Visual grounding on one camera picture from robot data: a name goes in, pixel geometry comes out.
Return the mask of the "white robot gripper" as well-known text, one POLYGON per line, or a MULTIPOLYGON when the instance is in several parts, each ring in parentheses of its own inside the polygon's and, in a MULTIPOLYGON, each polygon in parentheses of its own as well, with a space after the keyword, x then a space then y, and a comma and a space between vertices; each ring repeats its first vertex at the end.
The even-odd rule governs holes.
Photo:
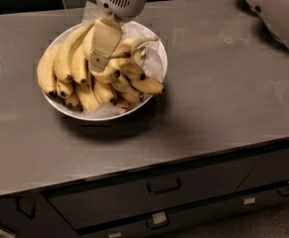
POLYGON ((88 63, 92 71, 103 72, 123 35, 120 24, 116 22, 134 20, 142 13, 147 0, 95 1, 106 18, 101 17, 94 22, 88 63))

